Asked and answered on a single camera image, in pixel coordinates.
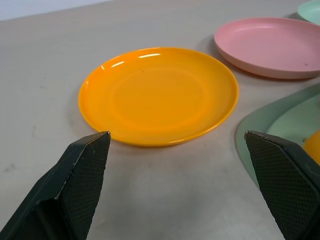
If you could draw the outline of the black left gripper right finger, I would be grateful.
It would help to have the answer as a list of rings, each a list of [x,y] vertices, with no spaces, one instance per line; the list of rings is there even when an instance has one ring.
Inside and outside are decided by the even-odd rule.
[[[298,144],[248,130],[259,190],[285,240],[320,240],[320,165]]]

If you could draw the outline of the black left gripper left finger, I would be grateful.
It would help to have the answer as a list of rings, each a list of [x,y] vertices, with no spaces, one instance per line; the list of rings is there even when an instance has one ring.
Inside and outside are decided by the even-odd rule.
[[[26,195],[0,231],[0,240],[86,240],[110,142],[110,133],[103,131],[71,143]]]

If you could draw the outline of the small orange object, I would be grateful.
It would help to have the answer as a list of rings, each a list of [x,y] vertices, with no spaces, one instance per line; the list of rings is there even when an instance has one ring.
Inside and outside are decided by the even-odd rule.
[[[303,149],[320,166],[320,129],[305,140]]]

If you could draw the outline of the orange plastic plate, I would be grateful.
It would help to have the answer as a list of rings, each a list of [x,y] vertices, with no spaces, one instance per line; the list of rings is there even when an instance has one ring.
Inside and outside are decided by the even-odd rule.
[[[221,125],[239,85],[216,58],[192,49],[152,47],[113,57],[84,80],[78,107],[98,132],[144,147],[181,144]]]

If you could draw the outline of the pink plastic plate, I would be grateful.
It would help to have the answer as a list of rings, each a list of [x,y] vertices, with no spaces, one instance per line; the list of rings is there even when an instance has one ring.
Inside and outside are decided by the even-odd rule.
[[[320,26],[290,18],[253,17],[222,25],[219,53],[249,73],[298,80],[320,75]]]

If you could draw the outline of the small green plastic plate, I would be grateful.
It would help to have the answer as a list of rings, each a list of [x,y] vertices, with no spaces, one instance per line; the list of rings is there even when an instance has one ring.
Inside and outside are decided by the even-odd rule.
[[[320,0],[302,3],[297,8],[297,14],[302,19],[320,26]]]

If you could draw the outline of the green plastic tray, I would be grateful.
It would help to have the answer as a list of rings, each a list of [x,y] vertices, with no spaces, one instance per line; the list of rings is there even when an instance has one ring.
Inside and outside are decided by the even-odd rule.
[[[294,142],[301,147],[320,129],[320,83],[274,101],[247,115],[235,131],[239,157],[258,185],[245,141],[246,131],[257,131]]]

